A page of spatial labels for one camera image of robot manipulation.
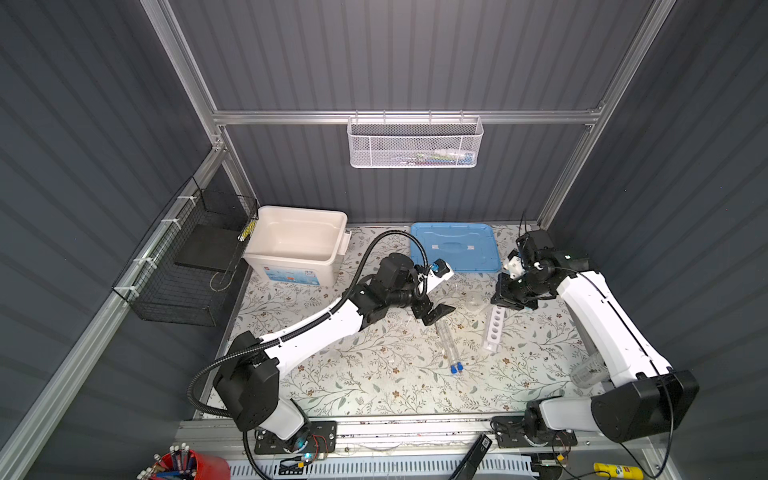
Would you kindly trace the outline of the blue capped test tube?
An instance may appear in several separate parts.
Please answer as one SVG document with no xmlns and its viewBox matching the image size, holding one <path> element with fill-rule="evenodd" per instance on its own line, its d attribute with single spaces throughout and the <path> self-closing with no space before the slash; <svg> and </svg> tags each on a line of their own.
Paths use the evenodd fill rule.
<svg viewBox="0 0 768 480">
<path fill-rule="evenodd" d="M 446 350 L 446 355 L 449 359 L 451 373 L 461 374 L 464 371 L 464 366 L 460 359 L 458 347 L 454 341 L 449 325 L 447 323 L 442 323 L 440 327 L 441 338 Z"/>
<path fill-rule="evenodd" d="M 448 359 L 451 373 L 456 375 L 461 371 L 461 366 L 456 345 L 448 328 L 447 322 L 444 320 L 436 322 L 435 329 L 442 343 L 444 353 Z"/>
</svg>

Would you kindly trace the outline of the small white tube rack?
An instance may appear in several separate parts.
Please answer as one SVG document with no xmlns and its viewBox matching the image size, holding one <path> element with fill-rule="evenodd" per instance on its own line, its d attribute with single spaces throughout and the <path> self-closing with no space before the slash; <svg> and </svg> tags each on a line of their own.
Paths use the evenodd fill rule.
<svg viewBox="0 0 768 480">
<path fill-rule="evenodd" d="M 485 330 L 482 338 L 482 347 L 492 353 L 497 353 L 503 339 L 503 327 L 505 320 L 505 309 L 501 306 L 492 305 L 485 323 Z"/>
</svg>

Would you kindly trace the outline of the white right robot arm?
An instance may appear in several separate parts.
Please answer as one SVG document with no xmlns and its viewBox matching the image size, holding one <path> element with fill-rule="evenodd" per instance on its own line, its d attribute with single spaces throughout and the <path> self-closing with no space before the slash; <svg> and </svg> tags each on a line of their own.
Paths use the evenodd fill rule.
<svg viewBox="0 0 768 480">
<path fill-rule="evenodd" d="M 556 299 L 568 308 L 590 354 L 582 365 L 598 366 L 573 384 L 611 387 L 592 397 L 529 402 L 522 419 L 526 439 L 547 444 L 565 430 L 600 433 L 615 443 L 672 435 L 699 392 L 692 372 L 674 369 L 650 344 L 587 254 L 557 248 L 545 230 L 522 234 L 498 276 L 492 304 L 535 310 Z"/>
</svg>

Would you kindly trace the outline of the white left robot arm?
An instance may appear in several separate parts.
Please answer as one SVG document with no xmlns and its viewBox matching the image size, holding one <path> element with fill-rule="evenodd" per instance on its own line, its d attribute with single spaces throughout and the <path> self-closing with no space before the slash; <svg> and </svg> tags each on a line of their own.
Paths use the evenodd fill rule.
<svg viewBox="0 0 768 480">
<path fill-rule="evenodd" d="M 187 399 L 200 412 L 232 419 L 241 432 L 265 430 L 297 451 L 306 444 L 311 423 L 294 401 L 282 397 L 281 381 L 332 343 L 373 326 L 392 308 L 411 310 L 426 326 L 435 324 L 454 309 L 432 302 L 429 294 L 453 275 L 442 259 L 417 265 L 392 253 L 373 274 L 357 270 L 329 307 L 276 333 L 243 334 L 226 355 L 192 378 Z"/>
</svg>

